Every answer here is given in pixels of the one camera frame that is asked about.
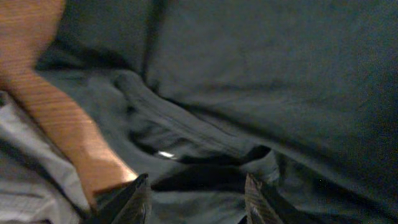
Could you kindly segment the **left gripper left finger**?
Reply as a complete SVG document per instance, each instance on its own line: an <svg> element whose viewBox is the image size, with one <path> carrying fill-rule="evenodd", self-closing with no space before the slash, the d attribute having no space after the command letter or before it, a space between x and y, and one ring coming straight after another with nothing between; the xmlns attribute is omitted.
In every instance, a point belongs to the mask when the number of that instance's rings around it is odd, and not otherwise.
<svg viewBox="0 0 398 224"><path fill-rule="evenodd" d="M84 224L145 224L152 210L149 176L141 174Z"/></svg>

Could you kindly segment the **black t-shirt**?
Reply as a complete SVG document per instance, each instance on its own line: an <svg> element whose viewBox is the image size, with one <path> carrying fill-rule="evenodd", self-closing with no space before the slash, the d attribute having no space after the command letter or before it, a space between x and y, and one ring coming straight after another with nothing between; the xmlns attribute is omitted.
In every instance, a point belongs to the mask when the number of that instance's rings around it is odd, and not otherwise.
<svg viewBox="0 0 398 224"><path fill-rule="evenodd" d="M149 176L149 223L397 222L396 1L67 1L37 73Z"/></svg>

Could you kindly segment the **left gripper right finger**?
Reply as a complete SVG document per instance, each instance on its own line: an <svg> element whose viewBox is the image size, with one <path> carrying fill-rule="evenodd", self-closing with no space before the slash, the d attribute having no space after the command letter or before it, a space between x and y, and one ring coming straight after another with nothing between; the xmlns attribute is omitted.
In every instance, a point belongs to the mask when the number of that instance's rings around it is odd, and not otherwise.
<svg viewBox="0 0 398 224"><path fill-rule="evenodd" d="M314 224L275 189L247 174L244 187L247 224Z"/></svg>

